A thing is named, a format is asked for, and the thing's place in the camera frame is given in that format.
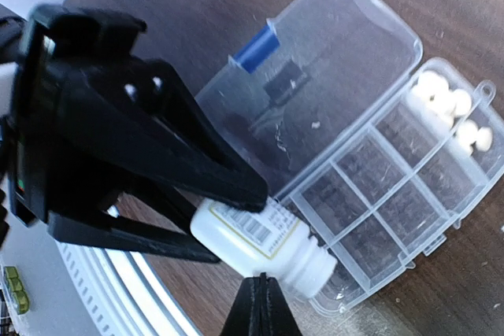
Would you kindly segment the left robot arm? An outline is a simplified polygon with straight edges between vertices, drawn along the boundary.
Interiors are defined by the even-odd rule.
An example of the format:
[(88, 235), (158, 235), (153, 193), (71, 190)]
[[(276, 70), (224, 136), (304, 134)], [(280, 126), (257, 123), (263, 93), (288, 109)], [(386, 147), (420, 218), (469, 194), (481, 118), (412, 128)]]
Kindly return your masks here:
[(268, 186), (168, 62), (133, 55), (145, 31), (51, 4), (1, 19), (1, 213), (59, 242), (215, 264), (184, 193), (260, 212)]

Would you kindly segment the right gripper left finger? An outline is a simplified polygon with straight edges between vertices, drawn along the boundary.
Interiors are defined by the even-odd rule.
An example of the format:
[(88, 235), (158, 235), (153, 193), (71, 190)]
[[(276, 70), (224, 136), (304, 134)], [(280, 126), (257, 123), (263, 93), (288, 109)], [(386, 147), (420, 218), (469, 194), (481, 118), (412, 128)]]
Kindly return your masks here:
[(245, 278), (236, 294), (227, 319), (220, 333), (221, 336), (266, 335), (264, 324), (265, 288), (267, 276), (261, 273), (257, 277)]

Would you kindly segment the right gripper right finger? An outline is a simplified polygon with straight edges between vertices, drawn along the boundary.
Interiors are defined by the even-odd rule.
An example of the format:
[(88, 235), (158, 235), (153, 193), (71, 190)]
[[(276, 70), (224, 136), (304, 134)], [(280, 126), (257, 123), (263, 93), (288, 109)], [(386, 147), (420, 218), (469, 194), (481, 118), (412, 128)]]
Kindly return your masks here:
[(265, 273), (262, 274), (262, 334), (271, 336), (302, 334), (280, 284)]

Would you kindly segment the clear plastic pill organizer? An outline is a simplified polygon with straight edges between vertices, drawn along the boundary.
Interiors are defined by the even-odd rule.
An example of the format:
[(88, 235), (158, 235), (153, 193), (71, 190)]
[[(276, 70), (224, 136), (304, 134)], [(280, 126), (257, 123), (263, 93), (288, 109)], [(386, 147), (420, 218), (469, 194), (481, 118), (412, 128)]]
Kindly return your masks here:
[[(382, 0), (294, 0), (197, 94), (207, 118), (338, 264), (311, 300), (337, 316), (444, 243), (503, 175), (495, 85), (472, 85)], [(463, 149), (412, 93), (435, 72), (492, 130)]]

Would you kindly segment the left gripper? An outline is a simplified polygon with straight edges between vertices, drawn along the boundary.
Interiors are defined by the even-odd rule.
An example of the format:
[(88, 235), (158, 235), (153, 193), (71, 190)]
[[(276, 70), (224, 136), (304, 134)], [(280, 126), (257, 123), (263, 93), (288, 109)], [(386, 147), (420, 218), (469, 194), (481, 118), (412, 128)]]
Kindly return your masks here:
[(52, 230), (142, 230), (112, 217), (149, 175), (150, 67), (132, 56), (146, 23), (103, 9), (36, 6), (24, 26), (7, 115), (13, 215)]

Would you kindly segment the small white pill bottle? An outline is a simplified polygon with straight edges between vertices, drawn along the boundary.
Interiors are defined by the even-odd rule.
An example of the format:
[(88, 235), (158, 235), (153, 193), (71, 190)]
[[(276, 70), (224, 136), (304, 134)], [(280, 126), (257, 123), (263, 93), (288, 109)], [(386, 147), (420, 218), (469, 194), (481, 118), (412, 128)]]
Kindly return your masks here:
[(242, 277), (265, 273), (305, 299), (323, 289), (338, 264), (307, 223), (271, 198), (261, 212), (234, 209), (207, 198), (190, 230)]

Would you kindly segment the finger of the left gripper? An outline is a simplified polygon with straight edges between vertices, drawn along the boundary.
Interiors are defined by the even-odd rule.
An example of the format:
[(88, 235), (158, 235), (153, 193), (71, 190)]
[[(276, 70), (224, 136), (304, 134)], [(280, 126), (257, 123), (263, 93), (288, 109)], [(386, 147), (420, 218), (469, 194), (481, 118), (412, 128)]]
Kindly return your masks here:
[(66, 69), (58, 116), (58, 132), (100, 161), (237, 209), (265, 207), (265, 180), (220, 136), (166, 61)]
[(55, 240), (78, 246), (148, 253), (205, 264), (220, 262), (215, 254), (188, 234), (103, 212), (89, 216), (50, 212), (47, 230)]

